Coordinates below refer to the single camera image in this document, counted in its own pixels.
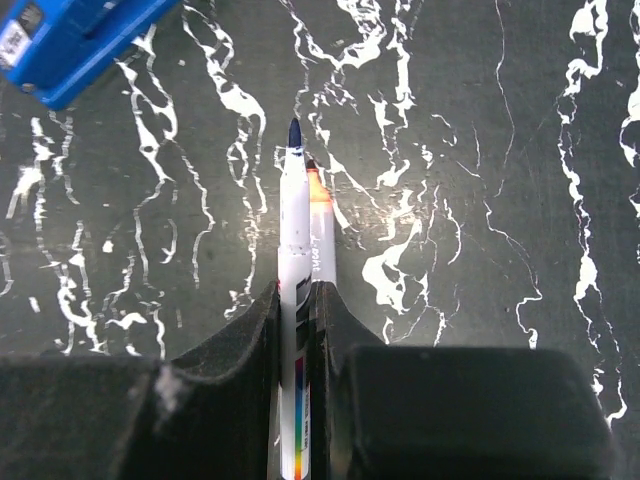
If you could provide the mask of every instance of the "table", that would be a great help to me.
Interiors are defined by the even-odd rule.
[[[0,352],[173,358],[232,321],[275,277],[295,114],[352,312],[391,344],[570,353],[636,478],[639,17],[192,0],[66,111],[3,83]]]

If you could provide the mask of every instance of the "marker barrel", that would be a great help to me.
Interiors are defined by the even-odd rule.
[[[337,285],[336,243],[331,202],[311,203],[311,263],[313,281]]]
[[[311,228],[309,179],[302,147],[287,148],[280,177],[280,475],[302,480],[310,470],[309,294]]]

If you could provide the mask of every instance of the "blue marker tip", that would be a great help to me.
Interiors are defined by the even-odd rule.
[[[289,148],[297,148],[302,146],[302,134],[300,133],[300,123],[298,119],[293,117],[291,125],[289,125]]]

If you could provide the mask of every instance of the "orange marker tip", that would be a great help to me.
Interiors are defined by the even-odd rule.
[[[324,185],[322,185],[318,169],[309,169],[308,165],[309,164],[307,163],[307,177],[309,177],[309,197],[311,203],[331,203],[331,195],[329,195],[329,190],[327,190]]]

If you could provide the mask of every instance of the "blue object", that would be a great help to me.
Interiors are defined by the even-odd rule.
[[[65,108],[178,0],[18,0],[0,23],[0,69]]]

